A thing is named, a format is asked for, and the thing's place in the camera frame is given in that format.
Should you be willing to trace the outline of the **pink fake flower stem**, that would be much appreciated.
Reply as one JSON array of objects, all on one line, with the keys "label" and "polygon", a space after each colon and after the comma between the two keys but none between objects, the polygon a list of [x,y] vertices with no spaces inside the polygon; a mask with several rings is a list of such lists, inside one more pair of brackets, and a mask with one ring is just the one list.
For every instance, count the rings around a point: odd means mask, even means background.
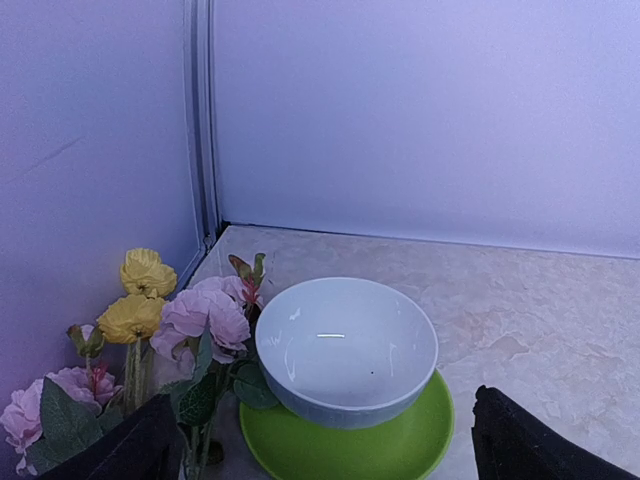
[{"label": "pink fake flower stem", "polygon": [[[213,430],[224,396],[233,394],[255,409],[277,403],[258,366],[253,337],[262,310],[264,255],[252,263],[231,256],[230,263],[231,276],[176,286],[166,298],[159,329],[143,344],[143,403],[158,394],[170,397],[184,441],[183,479],[201,478],[222,458]],[[68,328],[81,366],[14,391],[2,411],[19,476],[36,477],[61,465],[136,411],[127,414],[123,407],[127,347],[106,342],[97,320]]]}]

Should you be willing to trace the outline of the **yellow fake flower stem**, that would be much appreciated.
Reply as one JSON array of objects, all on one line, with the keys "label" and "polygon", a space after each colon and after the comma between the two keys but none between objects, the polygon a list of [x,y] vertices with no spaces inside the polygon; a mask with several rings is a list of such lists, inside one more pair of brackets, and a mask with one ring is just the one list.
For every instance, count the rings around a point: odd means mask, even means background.
[{"label": "yellow fake flower stem", "polygon": [[144,400],[143,344],[159,329],[166,298],[176,289],[178,277],[158,252],[135,248],[125,254],[120,281],[125,296],[107,307],[97,323],[106,342],[127,347],[123,407],[130,414]]}]

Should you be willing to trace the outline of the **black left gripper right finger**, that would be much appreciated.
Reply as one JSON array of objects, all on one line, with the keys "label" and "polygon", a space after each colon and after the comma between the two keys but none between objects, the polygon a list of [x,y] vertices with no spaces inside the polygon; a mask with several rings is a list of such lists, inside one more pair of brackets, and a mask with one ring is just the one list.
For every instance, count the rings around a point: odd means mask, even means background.
[{"label": "black left gripper right finger", "polygon": [[480,480],[634,479],[565,439],[494,387],[475,393],[472,440]]}]

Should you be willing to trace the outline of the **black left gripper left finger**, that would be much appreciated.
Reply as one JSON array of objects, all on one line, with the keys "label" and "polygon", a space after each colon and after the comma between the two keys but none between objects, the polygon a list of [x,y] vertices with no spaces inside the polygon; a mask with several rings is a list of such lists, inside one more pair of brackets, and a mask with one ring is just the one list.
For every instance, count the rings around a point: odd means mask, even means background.
[{"label": "black left gripper left finger", "polygon": [[177,479],[184,441],[170,397],[156,395],[103,438],[41,479]]}]

